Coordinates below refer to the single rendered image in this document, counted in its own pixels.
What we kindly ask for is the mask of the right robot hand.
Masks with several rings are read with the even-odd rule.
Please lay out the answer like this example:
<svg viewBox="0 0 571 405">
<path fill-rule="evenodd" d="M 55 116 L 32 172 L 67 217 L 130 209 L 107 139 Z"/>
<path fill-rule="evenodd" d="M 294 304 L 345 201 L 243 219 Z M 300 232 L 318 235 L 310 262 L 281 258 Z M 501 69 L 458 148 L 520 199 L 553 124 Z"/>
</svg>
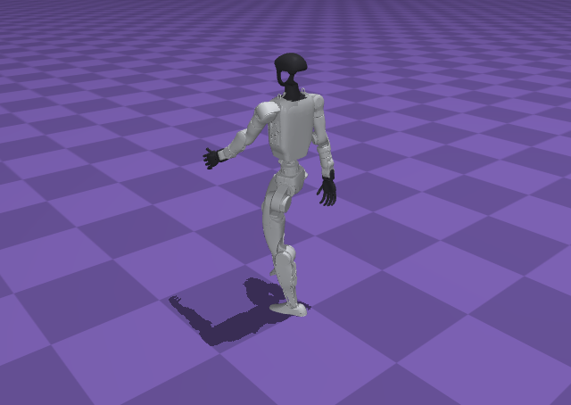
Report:
<svg viewBox="0 0 571 405">
<path fill-rule="evenodd" d="M 322 176 L 322 179 L 324 181 L 322 182 L 322 186 L 320 187 L 320 189 L 317 191 L 317 195 L 319 195 L 319 193 L 322 189 L 324 191 L 324 194 L 323 194 L 323 198 L 319 204 L 322 204 L 327 197 L 326 202 L 323 204 L 323 206 L 326 206 L 326 205 L 329 206 L 330 204 L 334 205 L 335 201 L 336 201 L 336 192 L 335 192 L 336 188 L 335 188 L 335 183 L 333 181 L 335 179 L 334 170 L 333 169 L 330 170 L 330 178 L 325 178 Z M 329 196 L 330 196 L 330 200 L 329 200 Z"/>
</svg>

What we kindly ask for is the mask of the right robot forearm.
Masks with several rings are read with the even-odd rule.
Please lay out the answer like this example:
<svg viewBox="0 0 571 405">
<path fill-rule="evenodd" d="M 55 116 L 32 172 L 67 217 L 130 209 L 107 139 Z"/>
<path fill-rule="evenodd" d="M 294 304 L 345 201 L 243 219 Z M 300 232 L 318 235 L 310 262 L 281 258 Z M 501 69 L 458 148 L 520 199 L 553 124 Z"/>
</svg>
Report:
<svg viewBox="0 0 571 405">
<path fill-rule="evenodd" d="M 334 161 L 332 159 L 331 154 L 331 146 L 329 139 L 324 144 L 321 144 L 317 147 L 317 151 L 319 153 L 320 158 L 320 166 L 322 168 L 322 176 L 325 178 L 330 178 L 330 170 L 334 169 Z"/>
</svg>

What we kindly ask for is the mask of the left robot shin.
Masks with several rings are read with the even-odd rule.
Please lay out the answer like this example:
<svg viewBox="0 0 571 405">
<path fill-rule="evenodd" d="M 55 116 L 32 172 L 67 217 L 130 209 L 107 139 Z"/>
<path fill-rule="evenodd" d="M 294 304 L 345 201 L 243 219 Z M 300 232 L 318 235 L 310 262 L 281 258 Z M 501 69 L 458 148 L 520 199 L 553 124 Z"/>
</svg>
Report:
<svg viewBox="0 0 571 405">
<path fill-rule="evenodd" d="M 288 304 L 287 307 L 294 309 L 296 303 L 298 303 L 295 289 L 297 284 L 296 263 L 294 261 L 293 263 L 291 262 L 291 256 L 287 252 L 278 252 L 276 258 L 272 255 L 272 260 L 278 283 L 283 289 Z"/>
</svg>

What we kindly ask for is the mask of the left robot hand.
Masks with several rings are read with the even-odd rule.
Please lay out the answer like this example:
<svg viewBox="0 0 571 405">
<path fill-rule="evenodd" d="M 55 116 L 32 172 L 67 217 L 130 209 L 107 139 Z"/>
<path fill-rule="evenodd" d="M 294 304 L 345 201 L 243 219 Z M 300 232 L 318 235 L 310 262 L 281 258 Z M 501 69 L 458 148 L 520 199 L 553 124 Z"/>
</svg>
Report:
<svg viewBox="0 0 571 405">
<path fill-rule="evenodd" d="M 207 157 L 206 159 L 204 159 L 203 161 L 207 161 L 205 163 L 205 166 L 209 166 L 207 169 L 212 169 L 212 167 L 215 167 L 219 162 L 223 162 L 223 161 L 227 161 L 228 159 L 219 160 L 219 156 L 218 156 L 218 152 L 222 151 L 224 148 L 218 150 L 218 151 L 212 151 L 209 148 L 206 148 L 206 151 L 208 151 L 209 153 L 204 154 L 203 157 Z"/>
</svg>

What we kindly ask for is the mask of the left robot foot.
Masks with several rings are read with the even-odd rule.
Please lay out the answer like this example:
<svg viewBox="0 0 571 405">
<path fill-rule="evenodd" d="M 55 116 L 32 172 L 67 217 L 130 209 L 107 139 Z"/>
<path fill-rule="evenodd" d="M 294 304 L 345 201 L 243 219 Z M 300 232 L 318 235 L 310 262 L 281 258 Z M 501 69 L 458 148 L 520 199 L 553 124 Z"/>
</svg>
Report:
<svg viewBox="0 0 571 405">
<path fill-rule="evenodd" d="M 291 305 L 291 304 L 290 304 Z M 299 317 L 304 317 L 307 315 L 307 310 L 305 306 L 301 303 L 296 303 L 296 307 L 289 308 L 287 307 L 287 302 L 279 303 L 279 304 L 271 304 L 269 308 L 275 312 L 283 313 L 283 314 L 291 314 Z M 293 306 L 294 307 L 294 306 Z"/>
</svg>

